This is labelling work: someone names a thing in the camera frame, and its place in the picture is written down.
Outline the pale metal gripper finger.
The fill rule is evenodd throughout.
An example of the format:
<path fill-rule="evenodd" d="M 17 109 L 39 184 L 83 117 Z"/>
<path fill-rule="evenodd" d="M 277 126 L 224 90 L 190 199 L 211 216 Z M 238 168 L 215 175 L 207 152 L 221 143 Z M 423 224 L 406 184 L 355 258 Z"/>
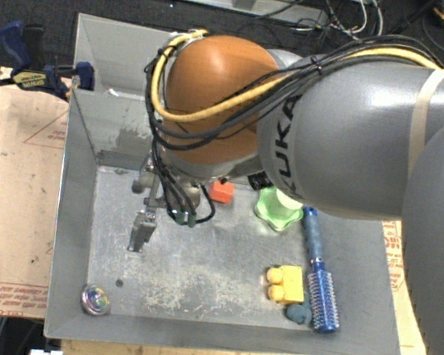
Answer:
<path fill-rule="evenodd" d="M 143 224 L 145 218 L 144 210 L 138 211 L 132 224 L 130 232 L 130 242 L 128 243 L 128 250 L 139 252 L 141 248 L 141 225 Z"/>
<path fill-rule="evenodd" d="M 151 236 L 155 232 L 156 226 L 156 212 L 147 210 L 145 218 L 141 224 L 141 243 L 139 244 L 138 252 L 142 252 L 145 245 L 149 243 Z"/>

